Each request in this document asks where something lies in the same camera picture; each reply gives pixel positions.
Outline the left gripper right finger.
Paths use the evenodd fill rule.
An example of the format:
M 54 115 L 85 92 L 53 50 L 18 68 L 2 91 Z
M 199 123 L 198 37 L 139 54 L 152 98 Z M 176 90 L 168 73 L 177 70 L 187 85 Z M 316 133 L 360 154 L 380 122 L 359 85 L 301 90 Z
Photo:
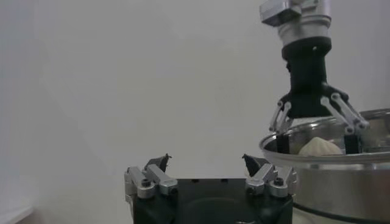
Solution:
M 297 172 L 292 167 L 278 167 L 264 158 L 244 154 L 248 176 L 245 187 L 253 195 L 266 192 L 275 198 L 285 198 L 295 194 Z

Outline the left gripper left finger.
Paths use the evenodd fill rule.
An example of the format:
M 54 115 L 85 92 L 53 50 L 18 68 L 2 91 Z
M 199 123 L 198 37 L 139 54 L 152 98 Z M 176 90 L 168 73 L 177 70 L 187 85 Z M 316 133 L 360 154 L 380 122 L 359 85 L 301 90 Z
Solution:
M 150 159 L 143 169 L 130 166 L 124 172 L 125 200 L 133 197 L 151 199 L 155 195 L 172 196 L 178 192 L 179 182 L 168 176 L 166 168 L 172 156 L 165 154 Z

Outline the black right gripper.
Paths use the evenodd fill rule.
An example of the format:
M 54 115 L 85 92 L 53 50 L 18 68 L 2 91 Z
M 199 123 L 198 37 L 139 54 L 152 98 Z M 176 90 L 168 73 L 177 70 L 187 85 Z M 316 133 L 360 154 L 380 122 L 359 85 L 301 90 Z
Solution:
M 291 87 L 277 102 L 269 125 L 269 131 L 276 136 L 278 153 L 289 154 L 289 137 L 285 133 L 292 119 L 330 115 L 344 124 L 346 154 L 362 153 L 361 135 L 369 128 L 369 122 L 347 102 L 347 93 L 328 84 L 325 56 L 331 48 L 329 37 L 304 38 L 282 48 Z

